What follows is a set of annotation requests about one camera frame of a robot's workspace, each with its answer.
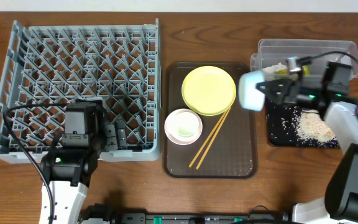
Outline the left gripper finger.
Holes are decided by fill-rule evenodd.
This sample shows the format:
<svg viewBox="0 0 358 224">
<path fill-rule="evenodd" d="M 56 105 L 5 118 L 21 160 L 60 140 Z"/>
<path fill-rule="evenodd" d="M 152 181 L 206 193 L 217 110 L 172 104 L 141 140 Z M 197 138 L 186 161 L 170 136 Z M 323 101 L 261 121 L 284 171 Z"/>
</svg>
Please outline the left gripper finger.
<svg viewBox="0 0 358 224">
<path fill-rule="evenodd" d="M 104 127 L 104 132 L 107 137 L 105 151 L 118 150 L 117 134 L 114 124 L 107 124 Z"/>
<path fill-rule="evenodd" d="M 116 128 L 116 137 L 117 137 L 117 146 L 118 148 L 124 148 L 127 146 L 127 136 L 126 136 L 126 124 L 122 120 L 117 120 L 115 122 Z"/>
</svg>

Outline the light blue bowl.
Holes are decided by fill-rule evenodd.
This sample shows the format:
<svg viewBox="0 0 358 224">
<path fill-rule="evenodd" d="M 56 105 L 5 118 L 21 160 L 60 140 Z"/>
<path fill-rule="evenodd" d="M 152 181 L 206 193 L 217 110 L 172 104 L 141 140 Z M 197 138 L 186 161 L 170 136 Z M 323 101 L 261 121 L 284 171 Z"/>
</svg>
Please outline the light blue bowl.
<svg viewBox="0 0 358 224">
<path fill-rule="evenodd" d="M 243 74 L 239 79 L 239 103 L 246 110 L 261 111 L 264 107 L 265 95 L 256 87 L 264 82 L 264 73 L 261 70 Z"/>
</svg>

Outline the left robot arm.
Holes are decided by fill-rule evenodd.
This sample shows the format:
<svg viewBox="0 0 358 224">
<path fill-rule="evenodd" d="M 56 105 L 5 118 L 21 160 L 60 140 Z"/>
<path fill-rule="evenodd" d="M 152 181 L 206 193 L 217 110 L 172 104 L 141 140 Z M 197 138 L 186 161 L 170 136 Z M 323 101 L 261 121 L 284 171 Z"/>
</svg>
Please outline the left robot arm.
<svg viewBox="0 0 358 224">
<path fill-rule="evenodd" d="M 65 129 L 41 160 L 41 223 L 76 223 L 103 152 L 127 145 L 124 123 L 109 121 L 105 100 L 76 100 L 65 109 Z"/>
</svg>

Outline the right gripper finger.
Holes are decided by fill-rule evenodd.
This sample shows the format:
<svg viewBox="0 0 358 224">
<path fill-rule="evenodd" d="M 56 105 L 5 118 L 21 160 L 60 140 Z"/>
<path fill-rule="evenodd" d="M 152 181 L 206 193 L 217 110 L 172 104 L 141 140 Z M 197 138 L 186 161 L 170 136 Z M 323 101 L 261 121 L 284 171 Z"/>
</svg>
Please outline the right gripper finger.
<svg viewBox="0 0 358 224">
<path fill-rule="evenodd" d="M 261 92 L 286 92 L 293 84 L 293 80 L 289 78 L 281 78 L 256 84 L 256 89 Z"/>
<path fill-rule="evenodd" d="M 289 104 L 290 102 L 289 94 L 290 94 L 289 90 L 273 90 L 273 89 L 267 89 L 265 93 L 266 97 L 277 105 Z"/>
</svg>

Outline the white paper napkin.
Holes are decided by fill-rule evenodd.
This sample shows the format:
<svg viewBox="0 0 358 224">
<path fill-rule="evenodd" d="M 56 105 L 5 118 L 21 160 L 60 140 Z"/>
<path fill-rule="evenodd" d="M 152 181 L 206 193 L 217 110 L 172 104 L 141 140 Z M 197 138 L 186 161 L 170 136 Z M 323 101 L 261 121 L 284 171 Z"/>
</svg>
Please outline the white paper napkin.
<svg viewBox="0 0 358 224">
<path fill-rule="evenodd" d="M 265 67 L 262 70 L 264 71 L 264 73 L 267 73 L 267 74 L 287 74 L 288 73 L 288 67 L 282 63 L 278 63 L 276 65 Z"/>
</svg>

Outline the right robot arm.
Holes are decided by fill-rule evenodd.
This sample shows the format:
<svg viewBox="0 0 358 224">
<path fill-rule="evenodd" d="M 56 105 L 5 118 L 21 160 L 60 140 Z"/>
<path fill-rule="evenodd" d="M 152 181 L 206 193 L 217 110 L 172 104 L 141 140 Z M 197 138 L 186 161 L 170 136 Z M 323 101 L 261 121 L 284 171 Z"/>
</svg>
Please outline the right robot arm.
<svg viewBox="0 0 358 224">
<path fill-rule="evenodd" d="M 247 90 L 254 90 L 277 104 L 295 104 L 318 111 L 335 134 L 344 154 L 326 188 L 325 196 L 293 207 L 293 223 L 358 223 L 358 101 L 347 95 L 350 65 L 329 62 L 318 88 L 304 86 L 302 66 L 296 59 L 288 67 L 296 80 L 265 80 L 263 71 L 253 72 Z"/>
</svg>

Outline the green orange snack wrapper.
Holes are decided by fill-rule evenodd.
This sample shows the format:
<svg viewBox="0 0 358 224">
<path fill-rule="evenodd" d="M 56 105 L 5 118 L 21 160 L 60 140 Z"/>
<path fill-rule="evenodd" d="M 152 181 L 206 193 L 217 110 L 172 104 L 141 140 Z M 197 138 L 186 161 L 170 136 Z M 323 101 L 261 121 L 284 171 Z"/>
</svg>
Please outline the green orange snack wrapper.
<svg viewBox="0 0 358 224">
<path fill-rule="evenodd" d="M 302 66 L 303 68 L 303 72 L 305 75 L 309 75 L 310 71 L 307 65 Z M 288 69 L 287 68 L 280 68 L 277 71 L 275 71 L 275 73 L 277 74 L 288 74 Z"/>
</svg>

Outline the pink white bowl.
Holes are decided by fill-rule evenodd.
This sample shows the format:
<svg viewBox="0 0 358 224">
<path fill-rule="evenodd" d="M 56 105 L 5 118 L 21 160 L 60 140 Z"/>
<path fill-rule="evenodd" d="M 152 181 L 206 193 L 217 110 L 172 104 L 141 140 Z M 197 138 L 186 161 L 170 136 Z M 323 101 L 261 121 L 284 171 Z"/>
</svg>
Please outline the pink white bowl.
<svg viewBox="0 0 358 224">
<path fill-rule="evenodd" d="M 164 130 L 172 143 L 185 146 L 194 143 L 201 136 L 203 123 L 194 111 L 178 109 L 167 116 Z"/>
</svg>

